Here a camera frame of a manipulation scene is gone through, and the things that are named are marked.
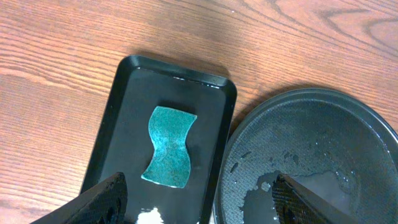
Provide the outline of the green yellow sponge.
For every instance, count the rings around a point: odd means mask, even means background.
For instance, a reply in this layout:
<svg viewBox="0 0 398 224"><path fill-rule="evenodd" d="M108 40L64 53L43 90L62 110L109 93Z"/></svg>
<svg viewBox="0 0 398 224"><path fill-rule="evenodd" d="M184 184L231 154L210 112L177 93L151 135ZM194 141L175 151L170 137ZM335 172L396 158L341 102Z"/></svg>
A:
<svg viewBox="0 0 398 224"><path fill-rule="evenodd" d="M157 106L153 110L148 132L154 153L142 179L171 188L186 186L191 173L186 140L196 119L195 114L169 107Z"/></svg>

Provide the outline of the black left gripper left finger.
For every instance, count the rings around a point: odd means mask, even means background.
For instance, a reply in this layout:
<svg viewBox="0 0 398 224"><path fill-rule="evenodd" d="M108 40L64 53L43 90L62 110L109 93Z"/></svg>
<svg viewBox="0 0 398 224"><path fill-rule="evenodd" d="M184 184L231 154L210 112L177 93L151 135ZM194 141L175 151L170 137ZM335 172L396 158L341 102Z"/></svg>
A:
<svg viewBox="0 0 398 224"><path fill-rule="evenodd" d="M126 207L125 175L117 172L32 224L120 224Z"/></svg>

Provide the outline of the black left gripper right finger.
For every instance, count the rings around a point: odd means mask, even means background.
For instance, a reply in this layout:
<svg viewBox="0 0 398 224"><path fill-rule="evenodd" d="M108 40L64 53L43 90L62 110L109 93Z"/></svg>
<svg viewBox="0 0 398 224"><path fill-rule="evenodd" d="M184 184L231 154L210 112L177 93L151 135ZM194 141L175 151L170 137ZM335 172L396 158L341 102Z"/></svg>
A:
<svg viewBox="0 0 398 224"><path fill-rule="evenodd" d="M357 223L293 178L280 174L272 185L272 199L280 223Z"/></svg>

